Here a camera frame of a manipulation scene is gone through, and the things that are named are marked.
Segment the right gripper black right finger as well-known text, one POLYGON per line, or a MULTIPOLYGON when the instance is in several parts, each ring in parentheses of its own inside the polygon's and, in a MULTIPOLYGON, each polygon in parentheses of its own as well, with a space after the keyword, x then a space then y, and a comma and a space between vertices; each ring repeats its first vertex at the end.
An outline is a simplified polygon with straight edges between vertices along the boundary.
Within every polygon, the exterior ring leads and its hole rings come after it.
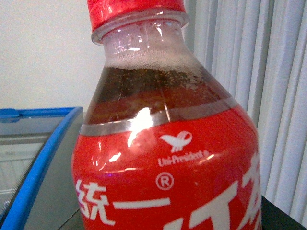
POLYGON ((261 226, 263 230, 306 230, 303 225, 281 211, 264 196, 261 198, 261 226))

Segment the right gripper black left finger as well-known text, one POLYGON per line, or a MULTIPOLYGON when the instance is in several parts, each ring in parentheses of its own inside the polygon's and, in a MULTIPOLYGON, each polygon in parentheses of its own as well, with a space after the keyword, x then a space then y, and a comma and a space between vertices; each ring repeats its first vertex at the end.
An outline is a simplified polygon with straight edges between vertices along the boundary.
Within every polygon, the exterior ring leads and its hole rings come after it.
POLYGON ((80 209, 76 210, 58 230, 84 230, 83 220, 80 209))

